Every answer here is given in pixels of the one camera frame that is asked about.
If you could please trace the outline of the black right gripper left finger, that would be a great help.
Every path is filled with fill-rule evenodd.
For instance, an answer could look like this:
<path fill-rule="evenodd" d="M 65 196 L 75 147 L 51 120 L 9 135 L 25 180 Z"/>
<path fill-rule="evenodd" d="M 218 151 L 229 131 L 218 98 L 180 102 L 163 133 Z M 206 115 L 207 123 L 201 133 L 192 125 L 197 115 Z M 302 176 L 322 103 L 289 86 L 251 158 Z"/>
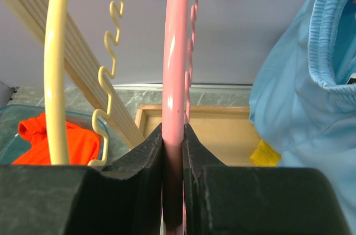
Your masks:
<path fill-rule="evenodd" d="M 2 234 L 159 234 L 162 132 L 102 168 L 1 166 Z"/>

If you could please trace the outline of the pink hanger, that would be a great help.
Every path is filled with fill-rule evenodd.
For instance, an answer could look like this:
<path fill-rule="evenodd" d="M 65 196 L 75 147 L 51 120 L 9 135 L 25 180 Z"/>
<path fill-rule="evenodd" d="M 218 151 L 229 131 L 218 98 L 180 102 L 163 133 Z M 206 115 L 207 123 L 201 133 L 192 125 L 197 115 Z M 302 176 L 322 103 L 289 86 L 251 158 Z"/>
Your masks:
<path fill-rule="evenodd" d="M 192 53 L 199 0 L 167 0 L 162 81 L 164 177 L 162 205 L 165 234 L 183 234 L 182 144 L 190 120 Z"/>

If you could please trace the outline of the light blue shorts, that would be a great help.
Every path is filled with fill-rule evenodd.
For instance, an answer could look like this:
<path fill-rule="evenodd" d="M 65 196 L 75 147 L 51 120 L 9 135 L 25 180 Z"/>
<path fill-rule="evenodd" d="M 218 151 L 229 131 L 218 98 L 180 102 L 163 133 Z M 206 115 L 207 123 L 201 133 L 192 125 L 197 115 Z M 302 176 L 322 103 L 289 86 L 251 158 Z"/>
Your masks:
<path fill-rule="evenodd" d="M 355 0 L 306 0 L 260 68 L 250 122 L 277 167 L 320 170 L 355 230 Z"/>

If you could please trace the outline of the yellow shorts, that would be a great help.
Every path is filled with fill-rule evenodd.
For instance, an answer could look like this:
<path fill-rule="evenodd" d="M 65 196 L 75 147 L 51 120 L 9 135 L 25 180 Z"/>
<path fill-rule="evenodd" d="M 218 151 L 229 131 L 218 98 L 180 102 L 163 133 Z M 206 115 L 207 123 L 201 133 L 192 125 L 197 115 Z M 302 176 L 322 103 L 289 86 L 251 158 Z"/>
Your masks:
<path fill-rule="evenodd" d="M 257 149 L 250 156 L 250 160 L 257 166 L 275 167 L 281 160 L 281 155 L 261 140 Z"/>

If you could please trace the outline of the orange shorts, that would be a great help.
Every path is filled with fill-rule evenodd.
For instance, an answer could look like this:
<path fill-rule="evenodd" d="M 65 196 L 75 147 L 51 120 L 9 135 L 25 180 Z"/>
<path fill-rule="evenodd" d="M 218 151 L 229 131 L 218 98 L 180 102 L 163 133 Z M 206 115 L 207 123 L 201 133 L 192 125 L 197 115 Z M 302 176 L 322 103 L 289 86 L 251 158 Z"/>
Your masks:
<path fill-rule="evenodd" d="M 67 151 L 70 164 L 86 166 L 98 158 L 101 148 L 101 136 L 70 121 L 62 125 L 59 135 L 55 136 L 54 129 L 47 128 L 47 117 L 44 113 L 20 121 L 18 133 L 31 147 L 15 159 L 13 164 L 51 165 L 53 153 L 56 157 L 63 157 L 63 151 Z M 61 147 L 53 151 L 54 145 Z"/>

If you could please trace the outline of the teal plastic bin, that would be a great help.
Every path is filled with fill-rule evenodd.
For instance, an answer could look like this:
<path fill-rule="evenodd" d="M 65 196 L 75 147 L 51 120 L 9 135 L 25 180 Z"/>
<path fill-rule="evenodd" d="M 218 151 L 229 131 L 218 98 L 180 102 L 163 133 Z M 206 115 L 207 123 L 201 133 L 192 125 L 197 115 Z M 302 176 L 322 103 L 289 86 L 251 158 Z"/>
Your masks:
<path fill-rule="evenodd" d="M 1 164 L 12 163 L 30 150 L 31 144 L 18 134 L 18 124 L 20 121 L 38 117 L 44 111 L 43 107 L 21 104 L 10 104 L 1 108 Z M 112 162 L 128 152 L 128 147 L 106 121 L 98 119 L 98 126 L 108 134 L 108 162 Z"/>

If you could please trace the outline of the wooden clothes rack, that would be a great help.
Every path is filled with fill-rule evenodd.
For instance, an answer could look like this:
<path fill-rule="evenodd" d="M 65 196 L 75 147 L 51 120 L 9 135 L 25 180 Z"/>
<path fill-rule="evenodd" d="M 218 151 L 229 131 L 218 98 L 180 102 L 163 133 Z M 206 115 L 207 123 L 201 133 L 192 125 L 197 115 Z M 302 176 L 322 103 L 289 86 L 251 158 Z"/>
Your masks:
<path fill-rule="evenodd" d="M 46 36 L 49 0 L 2 0 L 40 43 Z M 100 65 L 71 16 L 65 22 L 64 66 L 88 102 L 99 109 L 92 121 L 104 118 L 107 124 L 133 148 L 146 138 L 162 117 L 162 107 L 140 105 L 132 118 L 111 82 L 99 75 Z M 250 156 L 260 138 L 249 120 L 246 107 L 191 106 L 190 124 L 200 142 L 229 166 L 252 166 Z"/>

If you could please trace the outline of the yellow hanger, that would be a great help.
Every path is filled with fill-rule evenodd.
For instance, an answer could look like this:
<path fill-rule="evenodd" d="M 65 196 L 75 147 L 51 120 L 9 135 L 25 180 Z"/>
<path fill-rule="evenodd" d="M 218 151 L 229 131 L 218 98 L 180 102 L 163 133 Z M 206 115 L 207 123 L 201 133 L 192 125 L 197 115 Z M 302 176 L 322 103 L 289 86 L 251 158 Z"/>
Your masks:
<path fill-rule="evenodd" d="M 116 27 L 116 34 L 110 31 L 105 32 L 104 43 L 107 51 L 112 57 L 112 69 L 101 66 L 98 70 L 98 82 L 100 87 L 107 93 L 107 108 L 96 109 L 92 114 L 92 128 L 103 138 L 102 157 L 94 159 L 88 163 L 89 166 L 99 167 L 107 163 L 108 155 L 108 134 L 101 129 L 97 121 L 100 117 L 109 120 L 112 116 L 112 109 L 118 105 L 118 95 L 114 93 L 113 86 L 109 82 L 116 75 L 116 55 L 112 46 L 118 46 L 120 42 L 121 28 L 118 19 L 123 16 L 125 8 L 124 0 L 119 3 L 111 1 L 110 15 Z M 47 128 L 54 129 L 54 135 L 59 135 L 62 125 L 66 123 L 64 117 L 65 100 L 63 97 L 64 88 L 64 52 L 65 33 L 67 22 L 68 0 L 49 0 L 46 30 L 44 39 L 44 100 L 45 113 L 47 117 Z M 52 154 L 52 165 L 69 164 L 67 151 L 63 151 L 63 157 L 56 157 Z"/>

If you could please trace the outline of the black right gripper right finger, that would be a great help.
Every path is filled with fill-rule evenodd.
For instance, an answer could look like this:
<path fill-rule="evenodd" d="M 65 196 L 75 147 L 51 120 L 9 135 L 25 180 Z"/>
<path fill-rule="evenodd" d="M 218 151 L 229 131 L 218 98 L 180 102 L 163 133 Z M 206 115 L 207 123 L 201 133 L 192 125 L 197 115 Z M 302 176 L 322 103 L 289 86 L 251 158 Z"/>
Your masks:
<path fill-rule="evenodd" d="M 227 166 L 184 129 L 186 234 L 351 233 L 319 170 Z"/>

